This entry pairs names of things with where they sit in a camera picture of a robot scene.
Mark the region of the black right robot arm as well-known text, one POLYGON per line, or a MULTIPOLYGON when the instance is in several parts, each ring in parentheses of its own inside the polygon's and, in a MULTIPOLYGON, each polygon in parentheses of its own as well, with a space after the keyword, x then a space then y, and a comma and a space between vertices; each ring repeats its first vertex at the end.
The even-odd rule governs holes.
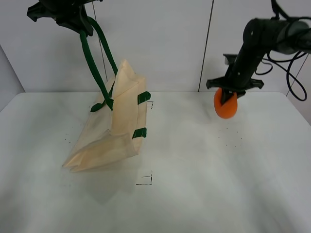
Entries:
POLYGON ((233 96, 243 96, 252 88, 261 89, 262 80, 253 79, 264 56, 271 51, 285 55, 295 52, 310 53, 311 29, 305 18, 252 19, 243 31, 243 44, 238 54, 225 54, 228 69, 223 77, 207 80, 207 88, 220 89, 220 104, 233 96))

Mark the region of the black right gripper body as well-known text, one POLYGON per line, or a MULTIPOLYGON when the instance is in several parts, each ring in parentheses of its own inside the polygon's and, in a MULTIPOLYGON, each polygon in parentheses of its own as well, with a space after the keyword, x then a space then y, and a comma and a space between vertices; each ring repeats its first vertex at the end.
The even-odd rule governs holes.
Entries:
POLYGON ((241 64, 231 64, 224 76, 207 80, 207 89, 223 88, 237 93, 237 97, 245 95, 246 90, 259 88, 262 89, 264 83, 262 80, 252 79, 255 73, 255 66, 241 64))

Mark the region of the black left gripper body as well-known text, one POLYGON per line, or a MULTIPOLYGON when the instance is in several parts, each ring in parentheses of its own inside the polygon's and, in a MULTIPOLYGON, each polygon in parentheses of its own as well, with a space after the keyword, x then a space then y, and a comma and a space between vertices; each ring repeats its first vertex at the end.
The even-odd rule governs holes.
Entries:
POLYGON ((42 17, 52 18, 61 27, 92 36, 93 28, 85 9, 90 2, 92 0, 39 0, 28 8, 27 16, 34 22, 42 17))

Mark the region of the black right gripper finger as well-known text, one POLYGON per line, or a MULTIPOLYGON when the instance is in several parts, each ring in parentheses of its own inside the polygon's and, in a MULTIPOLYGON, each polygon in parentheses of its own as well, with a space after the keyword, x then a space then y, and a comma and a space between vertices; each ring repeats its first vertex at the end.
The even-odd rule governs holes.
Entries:
POLYGON ((221 106, 236 105, 236 92, 221 88, 220 104, 221 106))

